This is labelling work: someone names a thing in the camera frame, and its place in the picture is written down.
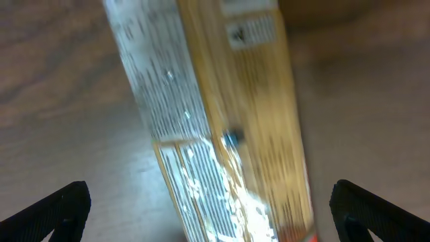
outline brown surface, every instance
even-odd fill
[[[0,5],[0,219],[86,179],[83,241],[183,239],[101,4],[16,2]],[[295,74],[321,241],[338,240],[328,201],[341,178],[430,220],[429,4],[396,9],[290,34],[293,61],[320,61]]]
[[[185,0],[180,7],[212,139],[221,162],[234,178],[243,176],[235,172],[231,165],[235,161],[221,142],[225,130],[240,127],[249,152],[241,152],[247,189],[271,211],[268,216],[279,241],[303,238],[313,219],[280,11],[260,11],[232,19],[223,16],[217,1],[204,4],[199,0]],[[196,14],[208,9],[210,13]],[[263,18],[272,20],[267,24],[275,36],[272,41],[242,50],[230,47],[226,24]]]
[[[381,1],[290,29],[318,241],[338,241],[333,185],[350,181],[430,220],[430,4]]]
[[[185,241],[101,3],[11,2],[0,6],[0,220],[85,180],[83,241]]]

